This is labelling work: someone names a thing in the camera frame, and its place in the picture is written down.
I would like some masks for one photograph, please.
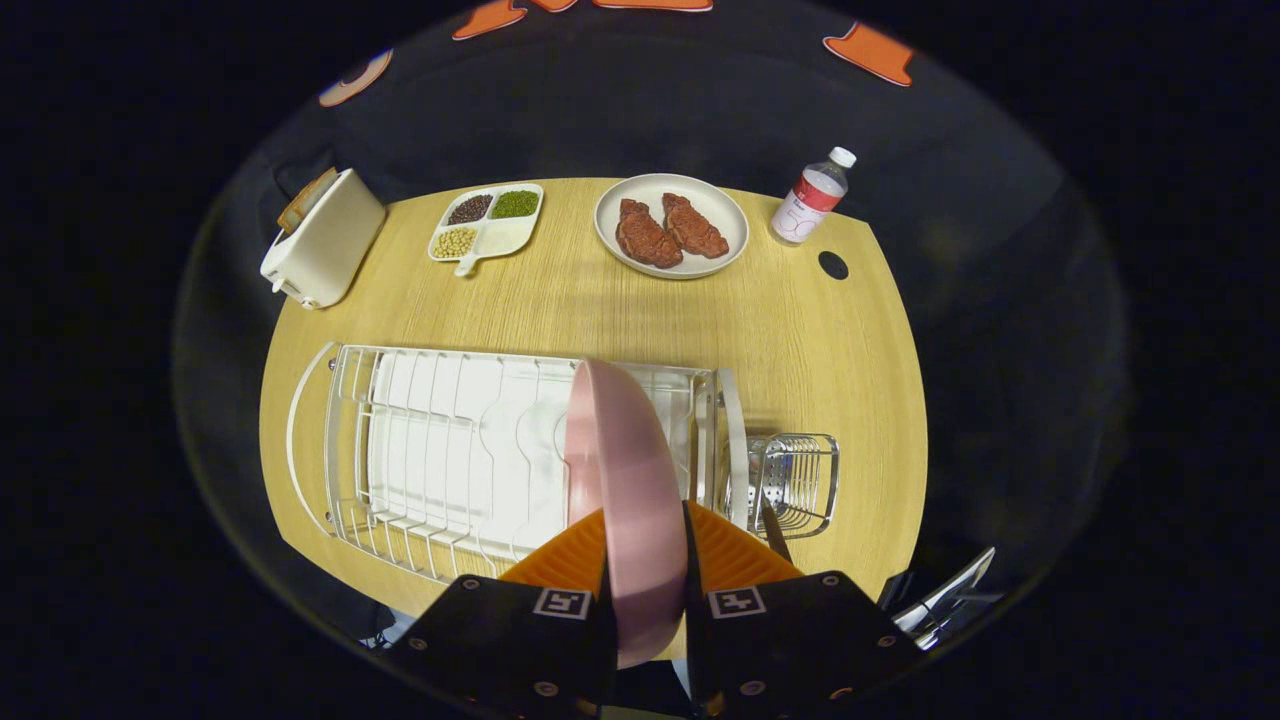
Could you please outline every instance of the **soybean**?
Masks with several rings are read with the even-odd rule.
[[[462,258],[471,251],[471,245],[476,241],[476,231],[472,228],[453,228],[444,231],[435,237],[436,258]]]

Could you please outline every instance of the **toaster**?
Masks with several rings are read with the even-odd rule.
[[[353,169],[338,178],[292,233],[282,229],[259,272],[307,310],[342,300],[387,218],[387,208]]]

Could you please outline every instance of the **bottle cap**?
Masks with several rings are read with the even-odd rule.
[[[832,147],[831,155],[828,155],[833,163],[842,168],[852,168],[854,163],[858,161],[858,155],[845,150],[844,147]]]

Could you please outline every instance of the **dish rack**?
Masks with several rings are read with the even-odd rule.
[[[333,345],[300,380],[287,432],[294,489],[321,530],[448,584],[498,577],[564,529],[577,360],[369,345],[340,346],[329,361],[321,521],[301,489],[293,425]],[[653,402],[681,497],[762,538],[760,497],[774,503],[785,537],[831,521],[838,450],[829,436],[748,438],[731,370],[616,365]]]

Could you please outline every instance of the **tabletop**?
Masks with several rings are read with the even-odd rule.
[[[470,278],[428,258],[428,242],[458,188],[388,206],[347,296],[323,310],[287,301],[262,377],[262,477],[280,536],[358,592],[421,615],[444,585],[320,530],[294,492],[285,427],[300,378],[329,342],[472,350],[685,368],[730,368],[748,434],[827,433],[841,473],[831,525],[788,542],[805,573],[841,570],[869,597],[911,560],[924,509],[924,389],[911,329],[870,227],[832,213],[788,247],[768,222],[780,200],[724,190],[750,240],[726,269],[660,279],[618,261],[595,233],[596,200],[612,178],[535,179],[545,191],[532,238],[481,260]],[[819,265],[847,264],[845,279]],[[300,488],[323,514],[328,382],[298,398]],[[684,655],[682,633],[659,657]]]

